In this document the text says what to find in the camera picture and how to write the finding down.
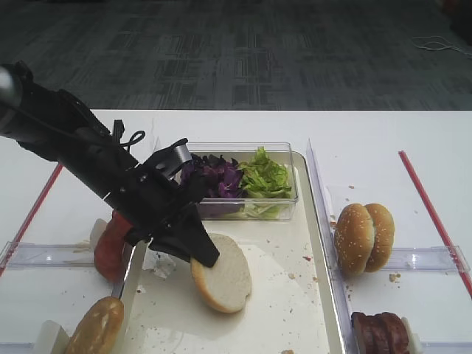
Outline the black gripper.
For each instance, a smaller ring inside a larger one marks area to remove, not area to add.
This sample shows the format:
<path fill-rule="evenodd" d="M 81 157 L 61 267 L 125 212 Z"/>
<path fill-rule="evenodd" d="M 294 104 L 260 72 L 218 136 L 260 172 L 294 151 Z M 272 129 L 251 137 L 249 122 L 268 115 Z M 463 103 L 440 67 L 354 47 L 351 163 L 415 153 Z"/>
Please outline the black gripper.
<path fill-rule="evenodd" d="M 150 241 L 150 250 L 214 266 L 220 253 L 196 207 L 205 194 L 200 175 L 193 174 L 186 184 L 178 184 L 139 165 L 127 170 L 115 168 L 104 180 L 106 203 L 132 225 L 126 243 Z"/>

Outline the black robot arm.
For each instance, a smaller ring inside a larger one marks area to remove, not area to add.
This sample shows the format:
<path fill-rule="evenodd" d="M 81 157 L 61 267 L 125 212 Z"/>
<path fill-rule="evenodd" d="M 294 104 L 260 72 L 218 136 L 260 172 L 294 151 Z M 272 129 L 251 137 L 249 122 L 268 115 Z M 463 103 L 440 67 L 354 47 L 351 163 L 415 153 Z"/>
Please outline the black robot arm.
<path fill-rule="evenodd" d="M 156 151 L 144 162 L 121 142 L 122 124 L 104 126 L 76 96 L 33 80 L 23 62 L 1 66 L 1 135 L 58 162 L 131 225 L 126 241 L 211 267 L 219 251 L 201 222 L 197 205 L 204 180 L 185 185 L 174 176 L 191 160 L 187 140 Z"/>

